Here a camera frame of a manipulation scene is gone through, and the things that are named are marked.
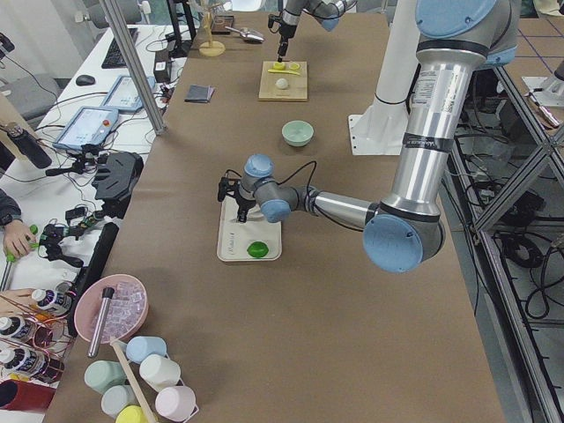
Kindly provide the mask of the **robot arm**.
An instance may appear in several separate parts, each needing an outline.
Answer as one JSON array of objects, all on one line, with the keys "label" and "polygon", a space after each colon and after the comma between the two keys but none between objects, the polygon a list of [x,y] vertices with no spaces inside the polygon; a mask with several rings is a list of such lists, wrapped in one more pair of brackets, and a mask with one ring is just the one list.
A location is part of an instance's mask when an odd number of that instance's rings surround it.
[{"label": "robot arm", "polygon": [[277,62],[282,63],[286,57],[289,41],[295,36],[301,14],[306,13],[314,18],[321,27],[331,32],[338,25],[340,18],[357,1],[329,1],[322,0],[291,0],[287,1],[278,14],[270,14],[268,28],[272,33],[279,34]]},{"label": "robot arm", "polygon": [[420,72],[392,189],[381,202],[286,186],[263,154],[248,158],[241,177],[220,180],[219,199],[235,200],[239,222],[253,207],[271,223],[293,211],[341,220],[362,232],[368,257],[381,269],[415,269],[444,243],[436,198],[471,75],[514,58],[519,18],[517,1],[416,3]]}]

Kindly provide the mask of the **person's hand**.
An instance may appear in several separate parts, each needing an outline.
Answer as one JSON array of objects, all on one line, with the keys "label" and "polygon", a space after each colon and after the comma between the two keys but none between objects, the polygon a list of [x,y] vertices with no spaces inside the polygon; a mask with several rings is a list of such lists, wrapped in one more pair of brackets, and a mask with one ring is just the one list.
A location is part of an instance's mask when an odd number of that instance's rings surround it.
[{"label": "person's hand", "polygon": [[28,255],[32,244],[36,243],[36,235],[30,227],[19,219],[4,226],[4,252],[16,258]]}]

